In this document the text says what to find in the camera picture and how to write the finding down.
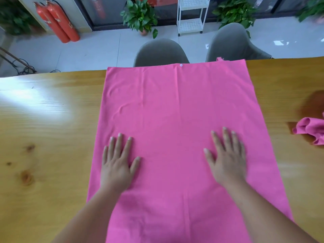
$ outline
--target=crumpled pink fabric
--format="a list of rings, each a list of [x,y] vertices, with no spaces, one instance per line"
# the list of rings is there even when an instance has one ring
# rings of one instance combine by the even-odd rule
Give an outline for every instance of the crumpled pink fabric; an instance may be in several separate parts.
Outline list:
[[[312,135],[316,138],[314,145],[324,145],[324,119],[302,118],[293,129],[293,133]]]
[[[107,70],[88,198],[100,186],[104,145],[133,137],[141,156],[111,215],[107,242],[250,243],[243,217],[210,171],[210,136],[235,130],[247,150],[247,181],[292,219],[270,137],[244,60]]]

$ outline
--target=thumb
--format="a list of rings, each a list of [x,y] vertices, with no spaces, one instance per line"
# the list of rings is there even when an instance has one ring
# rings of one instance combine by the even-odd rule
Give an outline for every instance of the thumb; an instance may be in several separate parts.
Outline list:
[[[132,175],[132,177],[135,175],[135,172],[137,170],[137,168],[139,167],[140,165],[140,160],[141,160],[141,157],[136,157],[131,165],[131,167],[129,168],[129,171]]]
[[[215,160],[212,153],[207,148],[204,148],[204,153],[209,166],[213,167],[215,165]]]

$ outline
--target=forearm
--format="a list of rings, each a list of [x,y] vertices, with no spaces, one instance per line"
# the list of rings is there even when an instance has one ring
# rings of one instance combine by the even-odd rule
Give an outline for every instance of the forearm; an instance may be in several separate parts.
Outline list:
[[[248,183],[234,182],[226,189],[239,207],[254,243],[316,242]]]
[[[119,199],[113,190],[100,190],[67,224],[52,243],[105,242],[111,213]]]

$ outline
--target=white shelf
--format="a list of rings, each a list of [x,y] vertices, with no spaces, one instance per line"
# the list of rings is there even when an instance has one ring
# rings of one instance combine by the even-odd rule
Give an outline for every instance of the white shelf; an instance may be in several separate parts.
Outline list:
[[[187,33],[187,32],[202,31],[203,30],[202,24],[203,23],[200,18],[180,20],[180,25],[179,25],[179,20],[178,20],[177,21],[178,32],[181,34],[181,33]]]
[[[180,10],[208,8],[208,0],[181,0]]]

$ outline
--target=hand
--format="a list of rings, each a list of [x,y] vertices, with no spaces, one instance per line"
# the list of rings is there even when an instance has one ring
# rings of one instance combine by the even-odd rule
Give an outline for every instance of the hand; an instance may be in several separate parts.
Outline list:
[[[214,159],[207,148],[204,149],[204,153],[215,180],[224,187],[232,182],[245,182],[245,148],[236,133],[232,131],[231,141],[228,130],[223,128],[224,146],[214,131],[211,135],[217,150],[217,159]]]
[[[128,155],[132,145],[132,138],[128,138],[122,150],[123,135],[118,134],[116,146],[115,138],[110,138],[109,147],[105,146],[102,155],[100,188],[113,189],[121,194],[132,183],[134,174],[139,166],[140,157],[134,159],[131,167],[128,166]]]

